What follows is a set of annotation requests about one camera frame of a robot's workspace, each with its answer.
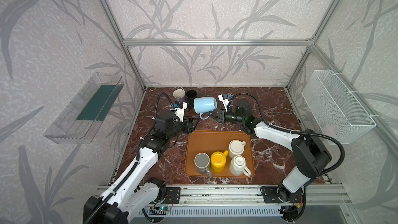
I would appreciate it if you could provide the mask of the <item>light blue mug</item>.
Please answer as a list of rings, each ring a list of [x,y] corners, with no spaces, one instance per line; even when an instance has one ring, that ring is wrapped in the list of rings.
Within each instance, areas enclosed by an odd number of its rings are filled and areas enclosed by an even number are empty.
[[[206,120],[202,115],[212,112],[217,108],[217,101],[214,97],[198,97],[193,102],[194,111],[200,115],[200,119]]]

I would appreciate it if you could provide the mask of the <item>yellow mug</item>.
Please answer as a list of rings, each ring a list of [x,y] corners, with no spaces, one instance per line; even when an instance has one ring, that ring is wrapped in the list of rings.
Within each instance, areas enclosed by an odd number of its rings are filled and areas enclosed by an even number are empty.
[[[216,151],[210,157],[210,167],[216,173],[221,173],[227,163],[228,150],[224,152]]]

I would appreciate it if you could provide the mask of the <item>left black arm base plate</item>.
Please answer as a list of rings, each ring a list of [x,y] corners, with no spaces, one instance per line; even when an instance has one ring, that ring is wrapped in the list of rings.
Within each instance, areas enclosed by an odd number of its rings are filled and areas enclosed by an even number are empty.
[[[162,186],[155,203],[178,204],[180,202],[181,188]]]

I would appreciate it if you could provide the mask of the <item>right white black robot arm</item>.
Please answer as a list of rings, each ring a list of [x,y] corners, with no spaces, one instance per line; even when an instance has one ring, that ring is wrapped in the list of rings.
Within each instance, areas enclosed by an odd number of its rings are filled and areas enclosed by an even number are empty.
[[[238,123],[247,135],[265,139],[292,151],[295,167],[279,183],[277,194],[287,202],[300,189],[305,189],[319,176],[337,169],[345,159],[345,149],[335,138],[318,134],[311,129],[304,131],[289,130],[269,123],[264,116],[256,118],[252,105],[245,99],[234,102],[235,96],[220,95],[223,109],[211,107],[205,114],[218,123]],[[330,167],[332,155],[323,143],[326,139],[336,144],[340,150],[338,160]]]

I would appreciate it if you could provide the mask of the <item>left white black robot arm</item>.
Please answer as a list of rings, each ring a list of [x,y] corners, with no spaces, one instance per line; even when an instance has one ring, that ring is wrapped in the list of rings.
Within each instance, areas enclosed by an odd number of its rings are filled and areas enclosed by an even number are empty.
[[[149,179],[139,184],[170,147],[170,140],[195,131],[194,118],[184,116],[186,102],[171,103],[170,110],[154,112],[153,123],[136,146],[136,156],[119,178],[98,198],[84,205],[84,224],[129,224],[148,204],[166,197],[165,182]]]

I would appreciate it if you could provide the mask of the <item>purple mug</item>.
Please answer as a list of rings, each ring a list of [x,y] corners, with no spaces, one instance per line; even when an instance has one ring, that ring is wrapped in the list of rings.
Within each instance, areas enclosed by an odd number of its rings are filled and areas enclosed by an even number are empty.
[[[183,89],[176,89],[173,92],[174,102],[186,102],[187,96],[186,92]]]

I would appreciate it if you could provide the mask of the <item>black mug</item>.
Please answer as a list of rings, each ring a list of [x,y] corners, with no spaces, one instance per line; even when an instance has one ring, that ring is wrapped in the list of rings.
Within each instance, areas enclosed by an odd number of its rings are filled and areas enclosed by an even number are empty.
[[[187,100],[187,108],[190,109],[193,107],[194,100],[198,97],[198,94],[195,90],[189,90],[186,92],[186,100]]]

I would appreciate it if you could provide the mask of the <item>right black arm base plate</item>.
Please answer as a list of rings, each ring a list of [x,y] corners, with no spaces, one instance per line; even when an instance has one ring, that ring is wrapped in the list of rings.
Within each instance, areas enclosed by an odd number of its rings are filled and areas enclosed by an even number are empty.
[[[291,193],[284,186],[261,186],[260,193],[264,203],[301,204],[305,196],[302,188]]]

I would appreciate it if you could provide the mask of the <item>grey mug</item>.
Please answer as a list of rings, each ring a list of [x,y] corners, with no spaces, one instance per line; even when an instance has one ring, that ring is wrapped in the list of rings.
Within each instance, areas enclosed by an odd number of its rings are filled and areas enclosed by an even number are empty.
[[[212,178],[212,173],[210,171],[210,157],[204,152],[200,152],[195,156],[194,164],[197,172],[200,175],[207,175]]]

